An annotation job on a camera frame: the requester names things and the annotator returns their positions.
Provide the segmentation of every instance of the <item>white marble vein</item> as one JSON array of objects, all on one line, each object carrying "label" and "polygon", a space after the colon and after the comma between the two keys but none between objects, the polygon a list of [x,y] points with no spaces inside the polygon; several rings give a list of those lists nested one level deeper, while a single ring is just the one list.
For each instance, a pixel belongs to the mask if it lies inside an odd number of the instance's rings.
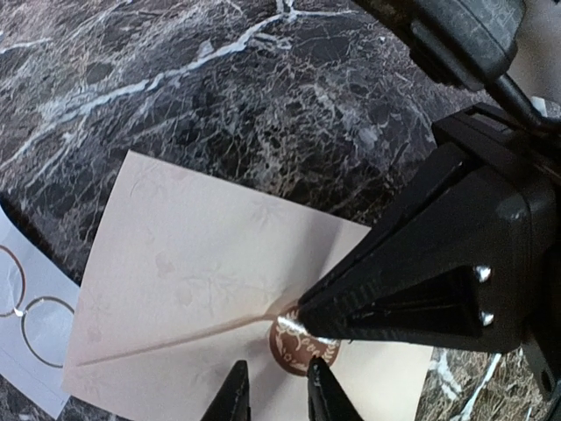
[{"label": "white marble vein", "polygon": [[[0,42],[2,41],[4,37],[4,33],[0,33]],[[11,46],[7,46],[6,48],[0,48],[0,55],[2,54],[6,54],[8,51],[11,50],[16,50],[19,48],[29,48],[31,46],[38,46],[40,44],[45,44],[47,42],[51,42],[52,40],[50,38],[42,38],[42,39],[36,39],[34,41],[29,41],[29,42],[18,42],[17,44],[12,44]]]},{"label": "white marble vein", "polygon": [[462,409],[462,411],[459,413],[459,415],[457,415],[455,417],[452,417],[450,419],[450,421],[470,421],[470,419],[472,418],[473,406],[475,405],[475,402],[477,401],[479,393],[481,393],[481,390],[483,390],[485,388],[485,386],[489,383],[489,381],[493,377],[494,370],[497,368],[497,365],[499,364],[499,361],[501,360],[501,356],[502,355],[499,354],[499,353],[496,353],[493,356],[493,358],[491,359],[491,362],[489,363],[489,366],[487,368],[485,376],[483,377],[483,380],[481,380],[481,383],[479,384],[479,386],[473,392],[472,397],[469,398],[469,400],[467,401],[467,403],[464,406],[464,409]]},{"label": "white marble vein", "polygon": [[461,393],[462,387],[454,378],[448,366],[448,351],[443,350],[438,357],[438,360],[431,360],[429,365],[430,371],[436,371],[441,383],[440,387],[446,396],[455,401],[458,399],[458,394]]},{"label": "white marble vein", "polygon": [[[99,14],[96,16],[95,19],[89,19],[89,24],[96,24],[103,19],[105,19],[109,13],[114,11],[120,4],[117,6],[112,7],[111,9]],[[35,133],[30,136],[22,145],[21,147],[9,158],[5,159],[2,165],[0,165],[0,171],[5,170],[9,165],[11,165],[14,161],[20,159],[24,156],[34,145],[35,143],[41,141],[41,139],[49,132],[54,130],[59,125],[62,125],[68,121],[73,120],[74,118],[88,116],[92,110],[95,108],[105,105],[121,96],[129,96],[138,94],[144,91],[152,91],[157,89],[161,82],[166,79],[171,79],[175,77],[181,77],[187,75],[197,69],[201,68],[202,66],[206,65],[211,61],[215,61],[221,59],[225,56],[230,54],[240,53],[246,50],[248,43],[253,37],[259,34],[262,30],[268,27],[270,24],[274,22],[279,22],[281,20],[287,20],[289,22],[294,21],[297,18],[330,18],[335,16],[341,16],[345,14],[354,13],[354,11],[344,10],[344,11],[298,11],[293,6],[293,0],[286,0],[286,5],[289,8],[289,12],[286,13],[285,11],[279,12],[273,16],[265,18],[258,23],[250,26],[247,28],[242,34],[238,36],[236,40],[233,42],[226,44],[224,46],[220,46],[218,49],[214,50],[212,53],[209,54],[199,54],[194,61],[185,64],[180,68],[169,69],[164,72],[158,73],[151,79],[144,79],[140,82],[136,82],[130,85],[126,85],[117,89],[114,89],[110,92],[104,93],[99,96],[94,96],[93,98],[89,99],[88,101],[76,105],[76,97],[58,97],[54,98],[47,103],[43,104],[40,109],[42,111],[43,120],[45,123],[38,128]],[[287,48],[286,42],[278,42],[278,47],[282,49]],[[68,107],[71,106],[73,109],[71,111],[67,111]],[[44,172],[47,170],[48,166],[52,163],[56,162],[56,155],[54,153],[52,159],[48,160],[48,165],[44,165],[40,171],[33,177],[33,180],[36,181]]]}]

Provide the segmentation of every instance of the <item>paper envelope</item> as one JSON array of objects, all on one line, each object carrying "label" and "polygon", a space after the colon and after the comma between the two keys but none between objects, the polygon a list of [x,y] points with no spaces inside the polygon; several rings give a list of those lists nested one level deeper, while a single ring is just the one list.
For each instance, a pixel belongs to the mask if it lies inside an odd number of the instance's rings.
[{"label": "paper envelope", "polygon": [[527,10],[516,41],[518,53],[509,74],[527,96],[561,104],[561,5],[526,0]]},{"label": "paper envelope", "polygon": [[[252,419],[308,419],[277,315],[368,228],[128,153],[82,281],[63,388],[136,421],[199,420],[236,360]],[[412,421],[431,348],[344,342],[331,369],[366,420]]]}]

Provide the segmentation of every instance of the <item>metal rivet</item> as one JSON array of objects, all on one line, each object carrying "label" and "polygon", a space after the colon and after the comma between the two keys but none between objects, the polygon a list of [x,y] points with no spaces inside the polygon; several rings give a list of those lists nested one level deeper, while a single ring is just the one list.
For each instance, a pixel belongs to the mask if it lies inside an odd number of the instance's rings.
[{"label": "metal rivet", "polygon": [[476,266],[473,268],[475,276],[479,283],[487,282],[491,277],[491,268],[489,266]]},{"label": "metal rivet", "polygon": [[486,311],[481,311],[479,313],[479,320],[481,320],[481,323],[484,326],[489,326],[494,320],[494,314],[493,313],[487,313]]}]

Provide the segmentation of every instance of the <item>seal emblem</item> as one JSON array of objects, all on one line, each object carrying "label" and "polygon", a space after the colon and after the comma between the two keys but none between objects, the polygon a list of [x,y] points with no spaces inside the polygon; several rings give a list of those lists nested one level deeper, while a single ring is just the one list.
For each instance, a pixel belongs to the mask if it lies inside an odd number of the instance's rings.
[{"label": "seal emblem", "polygon": [[285,371],[292,375],[306,375],[313,357],[321,357],[328,366],[333,365],[341,343],[308,334],[298,323],[298,308],[293,306],[283,311],[273,322],[269,346],[274,359]]}]

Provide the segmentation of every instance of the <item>clamp jaw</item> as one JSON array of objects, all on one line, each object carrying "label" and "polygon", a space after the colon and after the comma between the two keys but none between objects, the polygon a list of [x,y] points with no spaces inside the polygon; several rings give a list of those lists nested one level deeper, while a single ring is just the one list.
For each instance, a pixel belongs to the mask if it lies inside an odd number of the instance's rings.
[{"label": "clamp jaw", "polygon": [[[561,150],[477,105],[371,232],[300,299],[313,335],[505,353],[561,396]],[[558,414],[550,420],[561,420]]]},{"label": "clamp jaw", "polygon": [[[309,421],[363,421],[321,358],[308,366]],[[201,421],[251,421],[247,361],[234,364]]]}]

